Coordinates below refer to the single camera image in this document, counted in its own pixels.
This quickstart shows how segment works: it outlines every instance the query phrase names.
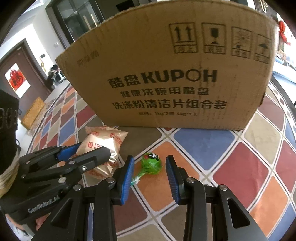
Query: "umbrella symbol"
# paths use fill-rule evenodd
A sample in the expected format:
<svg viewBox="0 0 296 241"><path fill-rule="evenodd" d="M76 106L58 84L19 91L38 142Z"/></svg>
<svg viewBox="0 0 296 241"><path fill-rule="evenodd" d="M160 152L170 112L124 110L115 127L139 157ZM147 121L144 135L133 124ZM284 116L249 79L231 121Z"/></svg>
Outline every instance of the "umbrella symbol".
<svg viewBox="0 0 296 241"><path fill-rule="evenodd" d="M259 46L262 47L262 54L264 54L265 50L268 49L268 46L266 43L259 44Z"/></svg>

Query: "colorful rug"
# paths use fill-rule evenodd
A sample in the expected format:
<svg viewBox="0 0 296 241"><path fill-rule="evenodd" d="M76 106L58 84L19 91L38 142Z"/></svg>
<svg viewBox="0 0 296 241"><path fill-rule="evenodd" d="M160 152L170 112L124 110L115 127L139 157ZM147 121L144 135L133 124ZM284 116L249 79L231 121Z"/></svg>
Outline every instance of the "colorful rug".
<svg viewBox="0 0 296 241"><path fill-rule="evenodd" d="M29 152L54 145L72 145L86 137L85 126L102 121L69 86L39 124ZM173 155L177 165L204 184L227 185L254 217L269 241L279 241L294 220L296 124L284 98L269 82L262 105L243 131L117 127L128 131L120 149L123 164L147 151L162 161ZM97 184L88 174L86 186ZM124 206L115 206L118 240L182 241L186 206L177 206L165 168L145 175L131 188ZM88 240L92 240L92 207Z"/></svg>
<svg viewBox="0 0 296 241"><path fill-rule="evenodd" d="M45 103L45 106L42 108L42 110L37 115L36 119L34 120L33 125L31 126L30 130L27 132L27 135L33 136L37 129L40 127L40 123L42 122L43 118L45 117L47 111L49 111L52 108L52 105L55 103L56 99L53 99L47 103Z"/></svg>

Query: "fragile glass symbol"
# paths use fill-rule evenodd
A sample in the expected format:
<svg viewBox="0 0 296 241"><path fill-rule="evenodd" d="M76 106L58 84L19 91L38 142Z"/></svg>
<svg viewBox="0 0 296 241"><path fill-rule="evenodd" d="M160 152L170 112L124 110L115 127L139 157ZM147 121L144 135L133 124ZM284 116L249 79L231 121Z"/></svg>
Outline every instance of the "fragile glass symbol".
<svg viewBox="0 0 296 241"><path fill-rule="evenodd" d="M214 41L211 42L211 44L218 44L218 43L216 42L216 40L217 40L217 38L218 38L218 36L219 36L219 29L218 29L218 28L211 28L211 35L212 35L212 37L214 38Z"/></svg>
<svg viewBox="0 0 296 241"><path fill-rule="evenodd" d="M249 46L250 43L250 33L244 33L242 31L238 31L235 36L235 40L237 41L234 45L236 48L245 48Z"/></svg>

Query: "lollipop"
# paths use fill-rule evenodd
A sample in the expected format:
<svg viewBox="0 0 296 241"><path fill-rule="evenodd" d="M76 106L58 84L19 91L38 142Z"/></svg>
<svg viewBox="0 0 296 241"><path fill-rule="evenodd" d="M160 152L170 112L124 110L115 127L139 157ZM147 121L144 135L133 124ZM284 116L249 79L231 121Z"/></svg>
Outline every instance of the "lollipop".
<svg viewBox="0 0 296 241"><path fill-rule="evenodd" d="M132 179L131 185L138 184L140 178L144 176L146 173L148 174L158 174L161 170L161 160L159 156L148 152L142 156L141 159L141 171Z"/></svg>

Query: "door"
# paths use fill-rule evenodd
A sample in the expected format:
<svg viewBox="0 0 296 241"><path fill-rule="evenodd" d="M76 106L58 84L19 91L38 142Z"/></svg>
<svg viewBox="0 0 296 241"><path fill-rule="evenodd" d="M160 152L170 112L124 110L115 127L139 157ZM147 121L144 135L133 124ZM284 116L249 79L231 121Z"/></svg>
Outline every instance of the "door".
<svg viewBox="0 0 296 241"><path fill-rule="evenodd" d="M57 0L53 11L70 44L103 21L95 0Z"/></svg>
<svg viewBox="0 0 296 241"><path fill-rule="evenodd" d="M37 97L45 101L50 94L24 48L22 44L0 63L0 88L19 99L21 119Z"/></svg>

